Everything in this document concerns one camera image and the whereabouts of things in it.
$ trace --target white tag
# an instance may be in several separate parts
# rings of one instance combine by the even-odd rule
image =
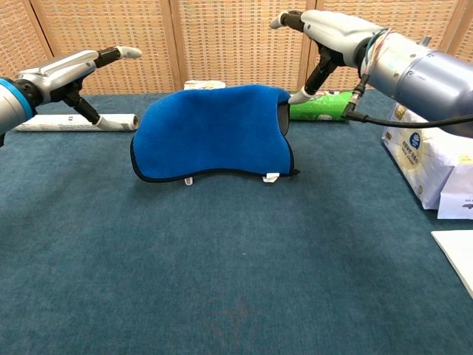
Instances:
[[[266,176],[263,176],[263,181],[266,183],[275,183],[279,178],[278,172],[269,172]]]

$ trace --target black fabric edge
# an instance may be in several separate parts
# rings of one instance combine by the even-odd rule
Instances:
[[[133,166],[133,171],[135,174],[143,181],[146,181],[147,183],[170,183],[174,181],[179,181],[179,180],[184,180],[186,178],[191,178],[195,177],[198,175],[204,175],[204,174],[210,174],[212,172],[236,172],[239,174],[244,174],[244,175],[250,175],[250,176],[257,176],[257,177],[264,177],[266,174],[259,174],[255,172],[247,172],[245,170],[239,170],[239,169],[207,169],[207,170],[201,170],[199,172],[195,172],[192,174],[187,174],[187,175],[181,175],[177,177],[166,177],[166,178],[152,178],[152,177],[147,177],[145,176],[141,171],[140,168],[138,167],[136,158],[135,158],[135,150],[133,149],[133,141],[135,137],[133,137],[132,141],[130,142],[130,158],[132,159],[132,166]],[[287,147],[289,148],[289,154],[290,154],[290,172],[289,174],[281,174],[281,178],[288,178],[290,176],[297,175],[300,173],[299,170],[294,169],[294,158],[293,158],[293,151],[290,148],[290,144],[287,142],[286,138],[284,137]]]

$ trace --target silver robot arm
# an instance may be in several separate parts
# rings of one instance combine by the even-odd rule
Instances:
[[[36,107],[50,102],[64,101],[92,124],[110,128],[113,123],[79,95],[82,81],[113,61],[139,57],[141,51],[133,47],[82,50],[22,70],[16,80],[0,78],[0,145],[6,132],[31,119]]]
[[[285,11],[270,26],[295,29],[319,47],[320,62],[289,104],[313,97],[336,67],[352,67],[361,81],[345,110],[348,118],[390,125],[354,111],[370,84],[429,121],[418,128],[442,126],[449,133],[473,138],[473,64],[343,13]]]

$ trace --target green plastic bag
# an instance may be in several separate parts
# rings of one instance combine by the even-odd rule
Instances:
[[[315,98],[299,105],[290,105],[291,121],[344,121],[341,115],[352,93],[317,92]]]

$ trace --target teal carpet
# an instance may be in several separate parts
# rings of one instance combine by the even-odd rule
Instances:
[[[137,113],[159,95],[95,96]],[[368,92],[361,110],[392,102]],[[67,113],[63,104],[41,113]],[[7,134],[2,354],[473,354],[473,302],[367,124],[292,123],[301,173],[150,184],[128,132]]]

